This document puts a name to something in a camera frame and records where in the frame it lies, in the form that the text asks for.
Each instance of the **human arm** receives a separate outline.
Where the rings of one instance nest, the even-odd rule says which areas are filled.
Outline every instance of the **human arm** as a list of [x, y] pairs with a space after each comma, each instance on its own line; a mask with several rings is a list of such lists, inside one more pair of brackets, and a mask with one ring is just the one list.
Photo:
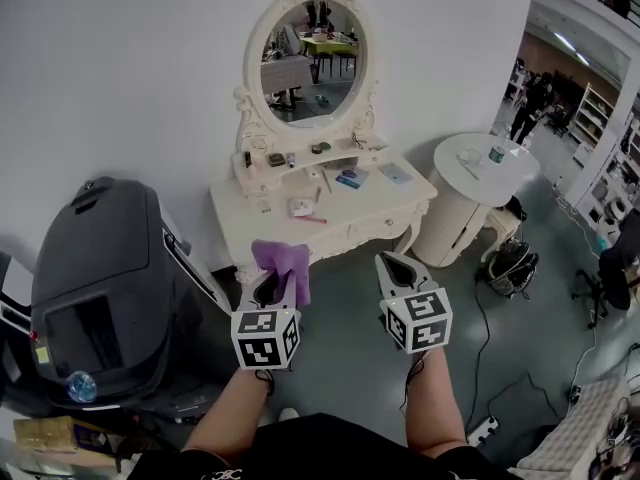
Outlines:
[[228, 464], [251, 448], [269, 392], [254, 371], [238, 369], [189, 436], [183, 451], [202, 450]]
[[412, 450], [435, 458], [467, 446], [467, 439], [444, 348], [432, 349], [423, 361], [424, 368], [408, 388], [407, 444]]

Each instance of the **white wall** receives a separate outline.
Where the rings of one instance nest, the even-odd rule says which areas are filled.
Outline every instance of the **white wall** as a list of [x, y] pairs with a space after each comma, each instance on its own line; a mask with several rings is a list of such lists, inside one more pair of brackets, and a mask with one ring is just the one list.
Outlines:
[[[272, 0], [0, 0], [0, 247], [32, 267], [87, 178], [136, 177], [213, 268], [208, 184], [230, 174], [248, 35]], [[381, 56], [380, 132], [421, 144], [488, 130], [529, 0], [358, 0]]]

